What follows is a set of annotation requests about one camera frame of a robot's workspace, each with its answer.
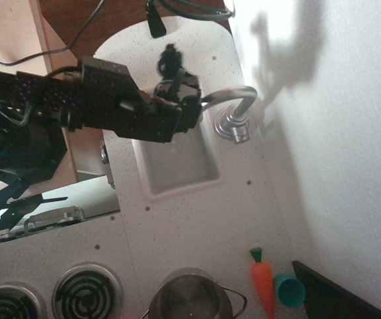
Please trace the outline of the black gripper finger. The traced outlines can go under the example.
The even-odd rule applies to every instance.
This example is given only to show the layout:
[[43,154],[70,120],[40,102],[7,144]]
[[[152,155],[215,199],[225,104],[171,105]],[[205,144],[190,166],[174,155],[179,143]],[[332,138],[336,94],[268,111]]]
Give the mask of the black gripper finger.
[[157,64],[158,73],[162,78],[173,78],[181,67],[182,53],[173,43],[167,44]]

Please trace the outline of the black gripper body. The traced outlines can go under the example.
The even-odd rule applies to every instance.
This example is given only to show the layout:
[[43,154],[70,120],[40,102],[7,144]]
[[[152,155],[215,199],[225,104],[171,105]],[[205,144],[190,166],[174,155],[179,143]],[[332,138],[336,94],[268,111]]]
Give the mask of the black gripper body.
[[86,56],[80,63],[82,105],[78,126],[113,131],[120,138],[168,143],[195,128],[200,91],[179,98],[140,90],[127,66]]

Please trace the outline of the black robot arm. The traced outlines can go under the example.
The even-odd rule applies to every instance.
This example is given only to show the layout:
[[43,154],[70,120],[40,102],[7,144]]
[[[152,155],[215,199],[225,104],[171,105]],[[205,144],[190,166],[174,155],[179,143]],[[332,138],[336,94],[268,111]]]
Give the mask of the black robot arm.
[[162,79],[153,94],[138,88],[127,66],[94,57],[46,76],[0,72],[0,116],[26,126],[42,113],[70,132],[98,128],[120,138],[168,143],[196,127],[201,89],[173,44],[166,45],[157,68]]

